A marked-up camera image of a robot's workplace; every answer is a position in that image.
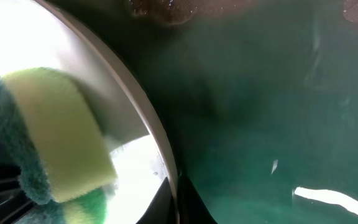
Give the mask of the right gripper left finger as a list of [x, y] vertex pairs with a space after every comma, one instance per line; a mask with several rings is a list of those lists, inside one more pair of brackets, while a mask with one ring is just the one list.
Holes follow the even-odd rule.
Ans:
[[176, 224], [173, 197], [167, 177], [137, 224]]

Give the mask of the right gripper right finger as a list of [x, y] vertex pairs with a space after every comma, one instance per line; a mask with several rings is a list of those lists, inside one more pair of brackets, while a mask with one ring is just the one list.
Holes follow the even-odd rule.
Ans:
[[189, 177], [179, 176], [178, 211], [180, 224], [217, 224]]

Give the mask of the green yellow sponge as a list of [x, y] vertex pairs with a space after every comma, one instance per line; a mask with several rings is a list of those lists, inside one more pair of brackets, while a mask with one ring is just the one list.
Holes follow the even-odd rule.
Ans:
[[15, 223], [104, 223], [103, 186], [116, 179], [102, 132], [66, 74], [28, 68], [0, 76], [0, 165], [20, 169], [36, 208]]

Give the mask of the white plate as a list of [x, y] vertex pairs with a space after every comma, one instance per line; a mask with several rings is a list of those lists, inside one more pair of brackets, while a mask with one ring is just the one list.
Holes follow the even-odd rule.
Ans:
[[91, 109], [116, 179], [103, 186], [104, 223], [137, 223], [168, 178], [173, 155], [155, 111], [126, 66], [92, 32], [45, 1], [0, 1], [0, 76], [28, 68], [66, 73]]

